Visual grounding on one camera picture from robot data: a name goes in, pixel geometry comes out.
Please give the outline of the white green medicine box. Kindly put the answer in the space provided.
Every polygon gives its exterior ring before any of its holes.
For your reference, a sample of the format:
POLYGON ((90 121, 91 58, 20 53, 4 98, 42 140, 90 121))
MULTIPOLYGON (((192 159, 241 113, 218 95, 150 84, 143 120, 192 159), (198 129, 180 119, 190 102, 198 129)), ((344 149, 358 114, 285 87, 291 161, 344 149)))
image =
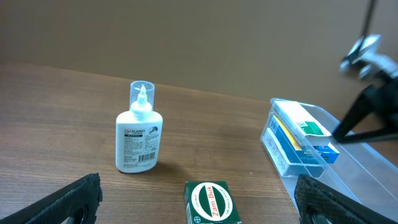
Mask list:
POLYGON ((274 109, 292 135, 303 145, 327 146, 330 143, 331 133, 299 102, 277 100, 274 109))

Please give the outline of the green Zam-Buk box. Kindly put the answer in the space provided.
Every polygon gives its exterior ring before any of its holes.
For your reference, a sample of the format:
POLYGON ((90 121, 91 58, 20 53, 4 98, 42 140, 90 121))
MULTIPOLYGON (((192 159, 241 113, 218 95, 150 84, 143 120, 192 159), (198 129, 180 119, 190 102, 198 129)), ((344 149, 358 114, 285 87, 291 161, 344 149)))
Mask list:
POLYGON ((188 224, 242 224, 225 181, 187 181, 184 201, 188 224))

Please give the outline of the blue VapoDrops box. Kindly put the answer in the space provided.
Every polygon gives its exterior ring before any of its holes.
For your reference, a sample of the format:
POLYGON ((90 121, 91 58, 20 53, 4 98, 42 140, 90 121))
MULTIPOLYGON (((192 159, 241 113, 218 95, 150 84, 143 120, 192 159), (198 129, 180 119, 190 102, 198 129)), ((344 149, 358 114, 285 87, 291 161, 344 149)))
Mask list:
MULTIPOLYGON (((289 130, 284 126, 282 121, 275 115, 271 117, 270 129, 285 151, 288 160, 292 163, 318 164, 309 149, 300 145, 289 130)), ((314 149, 329 164, 333 164, 338 156, 339 151, 329 143, 327 146, 315 146, 314 149)))

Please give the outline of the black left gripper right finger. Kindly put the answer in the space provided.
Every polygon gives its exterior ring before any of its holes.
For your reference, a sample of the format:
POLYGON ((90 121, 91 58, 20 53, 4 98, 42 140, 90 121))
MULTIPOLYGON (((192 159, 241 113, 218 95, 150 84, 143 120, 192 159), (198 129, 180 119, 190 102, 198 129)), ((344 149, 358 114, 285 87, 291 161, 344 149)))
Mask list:
POLYGON ((299 175, 294 199, 300 224, 397 224, 307 174, 299 175))

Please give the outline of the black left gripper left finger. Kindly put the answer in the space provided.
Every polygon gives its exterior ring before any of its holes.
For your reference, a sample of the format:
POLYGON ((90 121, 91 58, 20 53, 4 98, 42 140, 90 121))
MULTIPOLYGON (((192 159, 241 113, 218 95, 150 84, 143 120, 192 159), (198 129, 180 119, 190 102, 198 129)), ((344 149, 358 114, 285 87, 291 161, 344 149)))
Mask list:
POLYGON ((1 224, 95 223, 103 201, 98 173, 88 174, 1 219, 1 224))

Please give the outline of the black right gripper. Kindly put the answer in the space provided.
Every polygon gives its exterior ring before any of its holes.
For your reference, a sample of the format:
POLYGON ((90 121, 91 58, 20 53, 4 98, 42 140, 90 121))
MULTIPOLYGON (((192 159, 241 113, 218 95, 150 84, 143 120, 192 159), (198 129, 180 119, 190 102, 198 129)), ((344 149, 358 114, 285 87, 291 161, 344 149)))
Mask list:
POLYGON ((397 139, 397 79, 363 90, 332 133, 342 144, 379 142, 397 139), (375 114, 382 128, 360 134, 348 134, 370 114, 375 114))

